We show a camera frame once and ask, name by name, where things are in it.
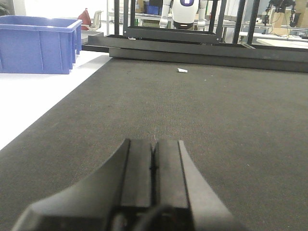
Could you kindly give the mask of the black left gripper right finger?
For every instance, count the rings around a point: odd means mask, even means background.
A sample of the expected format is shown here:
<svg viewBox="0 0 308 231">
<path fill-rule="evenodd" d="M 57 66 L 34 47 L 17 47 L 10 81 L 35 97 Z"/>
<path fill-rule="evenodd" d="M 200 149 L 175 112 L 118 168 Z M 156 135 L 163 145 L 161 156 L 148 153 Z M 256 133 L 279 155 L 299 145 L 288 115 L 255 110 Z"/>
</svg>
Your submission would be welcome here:
<svg viewBox="0 0 308 231">
<path fill-rule="evenodd" d="M 245 231 L 203 178 L 183 141 L 159 140 L 154 149 L 153 197 L 176 210 L 183 231 Z"/>
</svg>

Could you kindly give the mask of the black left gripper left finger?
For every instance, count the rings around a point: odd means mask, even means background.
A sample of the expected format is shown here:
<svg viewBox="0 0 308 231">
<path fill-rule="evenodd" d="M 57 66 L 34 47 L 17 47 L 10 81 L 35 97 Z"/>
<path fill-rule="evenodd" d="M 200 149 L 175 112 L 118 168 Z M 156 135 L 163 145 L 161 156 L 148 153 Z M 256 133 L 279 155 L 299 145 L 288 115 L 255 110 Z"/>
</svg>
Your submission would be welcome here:
<svg viewBox="0 0 308 231">
<path fill-rule="evenodd" d="M 151 206 L 149 140 L 125 139 L 94 172 L 48 198 L 30 204 L 14 231 L 105 231 L 119 210 Z"/>
</svg>

